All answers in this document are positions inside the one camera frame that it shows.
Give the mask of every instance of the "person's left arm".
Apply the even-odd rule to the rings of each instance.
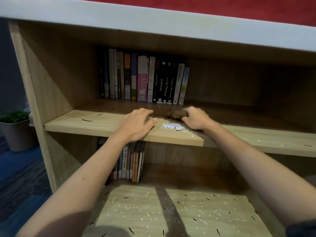
[[[124,146],[144,138],[157,119],[152,110],[127,114],[107,142],[88,159],[20,229],[17,237],[79,237]]]

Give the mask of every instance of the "green plant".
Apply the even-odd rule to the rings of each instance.
[[[28,111],[13,111],[6,115],[0,116],[0,122],[6,124],[14,124],[21,121],[28,120],[28,115],[30,112]]]

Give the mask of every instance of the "person's right arm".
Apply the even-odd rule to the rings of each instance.
[[[316,188],[227,131],[199,108],[185,108],[184,123],[215,141],[279,221],[285,226],[316,219]]]

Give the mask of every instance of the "dark wall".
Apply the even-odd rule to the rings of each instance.
[[[26,107],[26,94],[8,24],[0,18],[0,114]]]

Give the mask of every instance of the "floor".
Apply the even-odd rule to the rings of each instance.
[[[0,237],[13,237],[52,194],[40,147],[0,155]]]

